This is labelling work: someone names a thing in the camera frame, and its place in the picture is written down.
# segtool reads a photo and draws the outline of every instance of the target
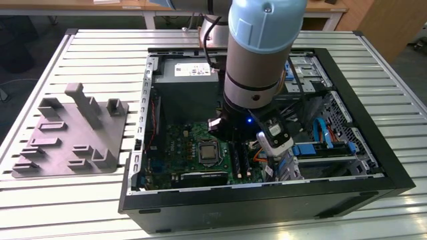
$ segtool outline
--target motherboard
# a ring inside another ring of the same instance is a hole
[[[150,159],[151,188],[261,183],[263,166],[254,155],[250,143],[237,146],[210,135],[206,122],[167,125],[165,157]]]

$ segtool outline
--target red cable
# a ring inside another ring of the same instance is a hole
[[[152,135],[151,135],[148,146],[146,148],[146,153],[147,153],[147,149],[150,149],[150,147],[152,146],[155,135],[157,135],[157,116],[155,116],[155,102],[154,102],[154,100],[151,100],[151,114],[152,114]]]

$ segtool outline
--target black trash bin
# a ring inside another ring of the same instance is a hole
[[[28,16],[0,16],[0,24],[22,43],[38,40],[39,33]]]
[[[12,74],[23,73],[35,66],[26,45],[6,31],[0,31],[0,66]]]

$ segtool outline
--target sticker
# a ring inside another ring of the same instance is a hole
[[[211,76],[211,67],[206,63],[178,63],[175,65],[175,77]]]
[[[273,136],[277,136],[282,132],[279,124],[273,125],[269,130]]]
[[[123,9],[143,9],[140,6],[123,6]]]
[[[266,173],[270,175],[270,177],[273,177],[274,176],[273,168],[267,165],[265,170],[266,170]]]

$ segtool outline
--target aluminum profile table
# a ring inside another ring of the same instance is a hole
[[[98,101],[130,101],[119,163],[134,147],[150,47],[198,47],[198,32],[79,30],[67,34],[0,147],[0,239],[139,239],[118,213],[124,167],[103,176],[14,179],[12,165],[39,121],[43,97],[63,103],[67,83]],[[427,109],[363,36],[305,31],[295,47],[327,48],[417,184],[341,218],[154,235],[161,239],[378,239],[427,237]]]

